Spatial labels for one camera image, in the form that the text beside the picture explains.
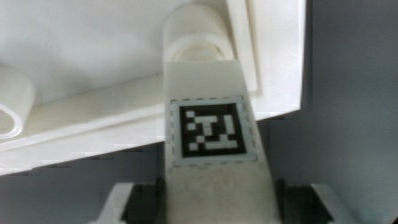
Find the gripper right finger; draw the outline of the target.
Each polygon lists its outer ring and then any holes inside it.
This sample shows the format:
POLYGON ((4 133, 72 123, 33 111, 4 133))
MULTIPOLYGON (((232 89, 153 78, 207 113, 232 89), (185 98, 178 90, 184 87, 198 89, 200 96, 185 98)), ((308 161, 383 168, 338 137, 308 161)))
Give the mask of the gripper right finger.
POLYGON ((276 182, 283 224, 352 224, 352 215, 328 185, 276 182))

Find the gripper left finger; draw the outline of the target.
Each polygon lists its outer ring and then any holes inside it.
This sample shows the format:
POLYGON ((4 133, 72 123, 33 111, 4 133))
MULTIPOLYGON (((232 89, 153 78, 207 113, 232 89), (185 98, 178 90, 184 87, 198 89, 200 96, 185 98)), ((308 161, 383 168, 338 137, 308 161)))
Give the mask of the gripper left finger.
POLYGON ((155 184, 118 183, 95 224, 161 224, 161 194, 155 184))

